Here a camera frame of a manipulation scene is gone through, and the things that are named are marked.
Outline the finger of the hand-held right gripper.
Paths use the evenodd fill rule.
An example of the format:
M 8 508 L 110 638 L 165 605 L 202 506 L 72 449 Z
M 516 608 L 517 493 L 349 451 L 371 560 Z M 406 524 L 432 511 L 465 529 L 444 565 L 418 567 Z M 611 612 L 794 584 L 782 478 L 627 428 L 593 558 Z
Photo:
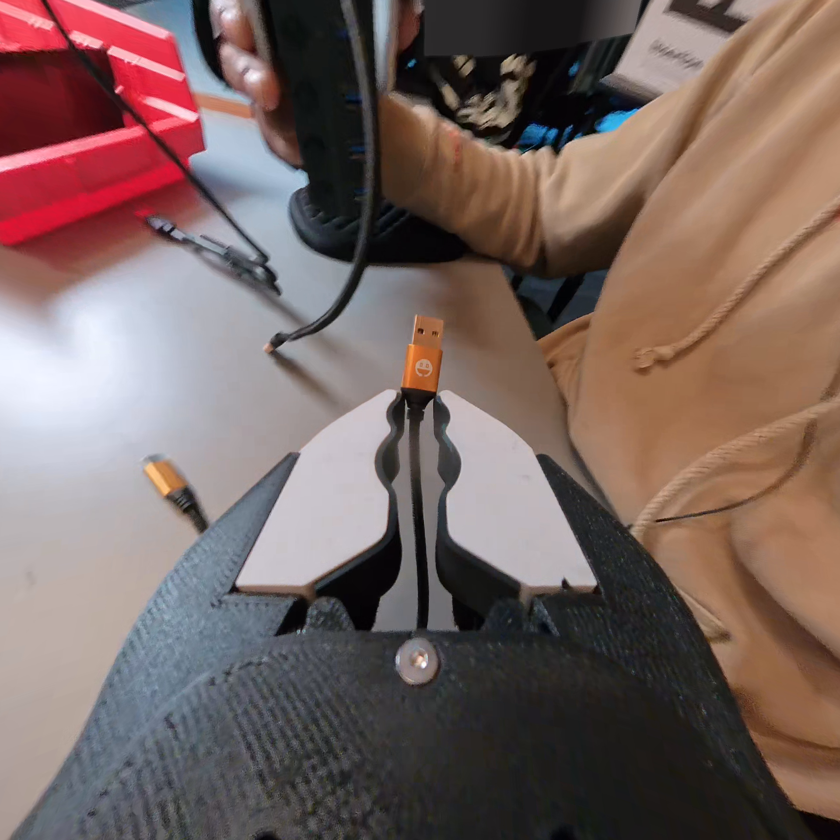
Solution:
M 392 91 L 400 55 L 401 1 L 377 1 L 377 90 Z
M 274 68 L 276 55 L 270 1 L 241 1 L 239 4 L 253 34 L 257 56 Z

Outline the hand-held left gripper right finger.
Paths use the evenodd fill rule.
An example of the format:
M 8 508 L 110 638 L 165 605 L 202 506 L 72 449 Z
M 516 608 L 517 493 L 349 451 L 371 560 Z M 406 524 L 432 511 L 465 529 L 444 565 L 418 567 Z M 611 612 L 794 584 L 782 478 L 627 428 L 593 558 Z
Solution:
M 434 404 L 436 566 L 453 596 L 592 593 L 597 580 L 530 445 L 452 391 Z

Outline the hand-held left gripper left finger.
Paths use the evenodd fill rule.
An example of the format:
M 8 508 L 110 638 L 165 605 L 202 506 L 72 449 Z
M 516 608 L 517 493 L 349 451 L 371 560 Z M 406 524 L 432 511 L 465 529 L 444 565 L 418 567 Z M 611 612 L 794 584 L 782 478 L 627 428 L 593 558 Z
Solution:
M 383 390 L 317 433 L 290 473 L 235 580 L 246 594 L 316 597 L 399 537 L 403 399 Z

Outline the black usb hub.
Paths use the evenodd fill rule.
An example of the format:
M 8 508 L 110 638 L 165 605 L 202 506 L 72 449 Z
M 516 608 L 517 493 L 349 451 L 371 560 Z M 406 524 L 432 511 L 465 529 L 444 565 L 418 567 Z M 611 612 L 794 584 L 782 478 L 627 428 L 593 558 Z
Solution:
M 271 58 L 287 81 L 311 205 L 357 220 L 364 200 L 362 87 L 338 1 L 264 2 Z

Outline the red plastic bin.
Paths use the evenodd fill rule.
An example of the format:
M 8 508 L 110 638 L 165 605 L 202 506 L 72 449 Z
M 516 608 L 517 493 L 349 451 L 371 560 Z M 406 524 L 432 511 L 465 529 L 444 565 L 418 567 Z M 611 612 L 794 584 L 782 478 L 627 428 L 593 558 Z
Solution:
M 185 165 L 203 126 L 173 34 L 99 2 L 49 2 L 110 89 Z M 42 2 L 1 2 L 1 239 L 19 245 L 182 179 Z

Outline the person's right hand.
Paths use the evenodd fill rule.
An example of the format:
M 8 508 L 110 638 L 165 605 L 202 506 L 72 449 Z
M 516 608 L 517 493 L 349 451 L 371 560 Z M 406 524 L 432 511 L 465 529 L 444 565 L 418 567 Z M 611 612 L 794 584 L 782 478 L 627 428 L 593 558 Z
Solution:
M 260 58 L 249 18 L 238 1 L 209 4 L 219 66 L 226 83 L 244 96 L 270 151 L 293 168 L 302 158 L 285 79 Z

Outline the black wrist rest pad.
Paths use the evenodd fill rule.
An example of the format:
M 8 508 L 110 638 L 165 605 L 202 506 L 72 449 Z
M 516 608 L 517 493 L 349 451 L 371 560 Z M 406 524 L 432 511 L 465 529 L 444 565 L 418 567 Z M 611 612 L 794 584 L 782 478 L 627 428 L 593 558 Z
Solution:
M 298 238 L 311 251 L 346 264 L 352 262 L 359 218 L 323 212 L 312 202 L 307 187 L 292 194 L 289 216 Z M 458 236 L 383 202 L 367 259 L 371 266 L 434 265 L 461 259 L 468 253 L 469 247 Z

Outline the person's torso beige hoodie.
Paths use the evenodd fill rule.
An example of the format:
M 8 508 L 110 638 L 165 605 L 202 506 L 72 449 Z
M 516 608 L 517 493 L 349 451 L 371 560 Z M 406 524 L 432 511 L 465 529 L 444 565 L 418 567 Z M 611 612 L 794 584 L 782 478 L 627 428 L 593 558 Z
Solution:
M 570 439 L 712 645 L 802 812 L 838 821 L 838 2 L 778 2 L 535 166 Z

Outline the black white tag sign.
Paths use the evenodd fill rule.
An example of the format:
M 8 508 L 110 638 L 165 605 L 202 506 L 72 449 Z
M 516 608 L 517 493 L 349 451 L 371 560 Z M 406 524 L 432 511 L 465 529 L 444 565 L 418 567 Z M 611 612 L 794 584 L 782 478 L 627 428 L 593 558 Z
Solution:
M 603 88 L 650 102 L 694 78 L 772 1 L 652 1 Z

